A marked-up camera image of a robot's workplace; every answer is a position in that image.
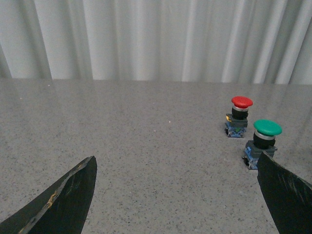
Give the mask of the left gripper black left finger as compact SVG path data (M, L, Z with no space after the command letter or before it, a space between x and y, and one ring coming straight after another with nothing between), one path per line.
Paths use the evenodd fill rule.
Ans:
M2 234L79 234L97 177L97 161L87 157L0 224Z

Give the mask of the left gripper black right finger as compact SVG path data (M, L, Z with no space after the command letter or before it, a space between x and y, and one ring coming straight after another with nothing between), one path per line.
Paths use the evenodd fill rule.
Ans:
M281 234L312 232L312 185L263 151L257 163L261 192Z

